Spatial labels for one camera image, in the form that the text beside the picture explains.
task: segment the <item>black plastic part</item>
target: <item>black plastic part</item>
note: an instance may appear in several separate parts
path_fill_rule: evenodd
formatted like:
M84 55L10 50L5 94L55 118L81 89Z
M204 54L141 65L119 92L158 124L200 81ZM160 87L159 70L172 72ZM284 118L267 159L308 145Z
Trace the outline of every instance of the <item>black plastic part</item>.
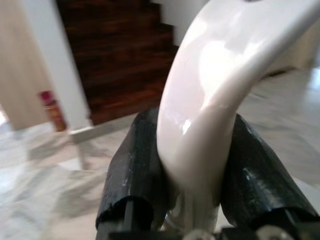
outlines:
M263 216L277 209L294 211L302 222L318 214L300 191L275 152L240 116L236 116L225 170L221 206L238 227L260 227Z
M168 210L167 178L157 151L158 109L140 113L112 158L96 218L96 227L124 219L128 201L134 202L140 230L160 227Z
M182 236L169 231L141 231L110 233L109 240L182 240Z
M259 240L255 231L249 228L223 228L216 235L217 240Z

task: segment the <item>wooden staircase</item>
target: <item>wooden staircase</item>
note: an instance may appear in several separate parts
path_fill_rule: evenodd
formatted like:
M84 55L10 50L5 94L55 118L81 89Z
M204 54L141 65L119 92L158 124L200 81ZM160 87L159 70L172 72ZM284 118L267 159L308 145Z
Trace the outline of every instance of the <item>wooden staircase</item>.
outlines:
M148 0L56 0L97 125L159 105L177 52Z

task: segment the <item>marble floor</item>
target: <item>marble floor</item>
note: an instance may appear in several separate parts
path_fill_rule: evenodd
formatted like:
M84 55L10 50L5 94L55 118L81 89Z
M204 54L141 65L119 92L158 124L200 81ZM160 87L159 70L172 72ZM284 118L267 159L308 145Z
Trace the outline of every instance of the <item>marble floor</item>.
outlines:
M238 112L320 212L320 69L258 82ZM0 132L0 240L95 239L108 166L131 121L79 144L49 123Z

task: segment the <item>white wall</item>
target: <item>white wall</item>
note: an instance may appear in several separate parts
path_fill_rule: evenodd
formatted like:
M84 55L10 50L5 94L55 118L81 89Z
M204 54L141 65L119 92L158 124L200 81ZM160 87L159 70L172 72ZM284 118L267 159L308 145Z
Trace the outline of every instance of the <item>white wall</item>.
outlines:
M91 126L90 111L54 0L20 0L69 130Z
M161 5L162 21L173 25L174 44L179 46L199 11L209 0L153 0Z

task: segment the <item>glossy white surface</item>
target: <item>glossy white surface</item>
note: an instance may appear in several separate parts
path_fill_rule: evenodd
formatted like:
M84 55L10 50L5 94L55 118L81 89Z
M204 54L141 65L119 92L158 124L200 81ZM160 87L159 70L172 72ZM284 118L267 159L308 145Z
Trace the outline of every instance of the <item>glossy white surface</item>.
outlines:
M172 182L197 202L218 205L236 110L319 13L319 0L211 0L195 18L164 89L157 146Z

